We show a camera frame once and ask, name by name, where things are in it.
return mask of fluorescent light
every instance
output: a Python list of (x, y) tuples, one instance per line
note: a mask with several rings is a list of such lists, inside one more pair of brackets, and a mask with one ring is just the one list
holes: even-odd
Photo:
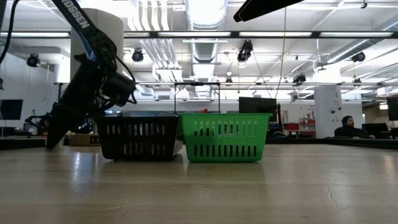
[(124, 37), (149, 37), (148, 32), (125, 32)]
[(240, 37), (309, 37), (312, 32), (240, 32)]
[[(1, 37), (7, 37), (7, 32), (2, 32)], [(70, 37), (68, 32), (13, 32), (11, 37)]]
[(390, 37), (393, 32), (322, 32), (320, 37)]
[(380, 105), (380, 110), (388, 110), (388, 105)]
[(229, 37), (231, 32), (159, 32), (159, 37)]
[(228, 40), (183, 40), (184, 44), (226, 44)]

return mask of computer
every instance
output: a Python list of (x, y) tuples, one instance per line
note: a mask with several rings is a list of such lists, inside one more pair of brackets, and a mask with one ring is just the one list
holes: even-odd
[(0, 119), (20, 120), (23, 100), (0, 100)]
[(270, 113), (269, 121), (277, 121), (276, 99), (239, 97), (239, 113)]
[(398, 121), (398, 96), (388, 97), (388, 119), (390, 121)]

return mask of pillar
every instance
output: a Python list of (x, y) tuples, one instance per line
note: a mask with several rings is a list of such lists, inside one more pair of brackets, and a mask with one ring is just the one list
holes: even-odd
[[(87, 16), (93, 21), (94, 25), (104, 32), (116, 45), (118, 50), (118, 57), (123, 59), (123, 21), (108, 12), (104, 12), (98, 9), (83, 9)], [(85, 53), (86, 50), (81, 42), (79, 35), (72, 29), (71, 41), (70, 41), (70, 78), (76, 74), (79, 69), (80, 63), (77, 62), (73, 56)], [(123, 73), (123, 66), (120, 62), (116, 62), (118, 65), (118, 72)]]
[[(315, 70), (314, 81), (317, 83), (340, 83), (340, 68), (336, 65)], [(317, 138), (333, 137), (335, 129), (341, 126), (343, 117), (341, 87), (338, 85), (315, 87), (315, 110)]]

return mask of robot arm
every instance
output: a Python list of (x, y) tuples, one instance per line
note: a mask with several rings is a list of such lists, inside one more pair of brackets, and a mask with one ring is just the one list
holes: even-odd
[(47, 149), (53, 149), (71, 128), (83, 123), (87, 114), (96, 119), (114, 105), (136, 103), (135, 79), (117, 73), (116, 60), (123, 62), (117, 58), (112, 40), (94, 26), (76, 0), (52, 1), (78, 33), (90, 58), (85, 54), (75, 56), (81, 65), (59, 102), (44, 118), (49, 124)]

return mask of person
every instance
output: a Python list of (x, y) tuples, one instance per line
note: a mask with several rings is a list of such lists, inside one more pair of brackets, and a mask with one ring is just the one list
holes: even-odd
[(365, 131), (354, 128), (355, 122), (352, 116), (345, 116), (341, 122), (343, 126), (335, 130), (335, 137), (348, 137), (355, 139), (375, 139), (374, 135), (368, 135)]

